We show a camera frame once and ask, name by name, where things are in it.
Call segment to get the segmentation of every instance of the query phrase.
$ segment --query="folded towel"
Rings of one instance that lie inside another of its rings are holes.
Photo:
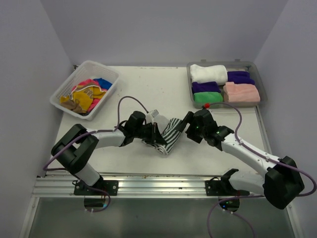
[[[182,122],[181,119],[172,118],[165,130],[162,133],[163,139],[167,142],[166,145],[158,145],[158,144],[147,144],[149,146],[154,147],[160,154],[168,155],[171,150],[174,148],[175,143],[178,138],[182,134],[180,131],[176,130],[177,126]]]
[[[196,103],[219,103],[223,102],[223,97],[217,92],[195,93],[194,101]]]
[[[250,73],[246,71],[229,71],[228,72],[228,79],[232,76],[243,76],[250,78]]]
[[[217,82],[218,85],[224,85],[228,81],[227,70],[223,65],[201,67],[193,64],[190,66],[190,74],[192,75],[192,82]]]
[[[207,82],[207,83],[192,83],[193,93],[203,93],[203,92],[218,92],[220,93],[220,89],[216,82]]]
[[[255,81],[250,78],[249,72],[242,71],[228,72],[228,82],[234,82],[235,84],[255,84]]]
[[[260,95],[252,84],[235,84],[227,82],[223,87],[225,102],[259,102]]]

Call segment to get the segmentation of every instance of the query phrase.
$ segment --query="white folded towel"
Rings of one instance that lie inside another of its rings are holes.
[[[193,64],[190,66],[190,74],[192,75],[192,82],[216,82],[218,85],[224,85],[228,81],[227,69],[223,65],[201,67]]]

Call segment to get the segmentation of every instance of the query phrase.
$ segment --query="tan cloth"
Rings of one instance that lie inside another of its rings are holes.
[[[67,108],[75,113],[85,113],[85,111],[80,107],[78,100],[75,100],[75,102],[74,102],[74,101],[70,100],[69,96],[67,96],[67,97],[62,97],[60,101],[61,101],[60,104],[63,107],[65,107],[65,108]]]

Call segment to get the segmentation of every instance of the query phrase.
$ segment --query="gray wall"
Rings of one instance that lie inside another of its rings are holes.
[[[315,179],[316,12],[316,0],[290,0],[255,60],[269,98],[262,113],[273,152],[293,157]],[[316,202],[316,193],[295,199],[308,238],[316,237]]]
[[[71,72],[39,0],[1,1],[0,72],[0,233],[15,238],[61,119],[49,96]]]
[[[287,0],[41,0],[72,63],[254,60]]]

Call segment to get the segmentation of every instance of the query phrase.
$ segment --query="green folded towel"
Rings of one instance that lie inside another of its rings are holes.
[[[194,93],[196,103],[219,103],[223,102],[223,97],[218,92]]]

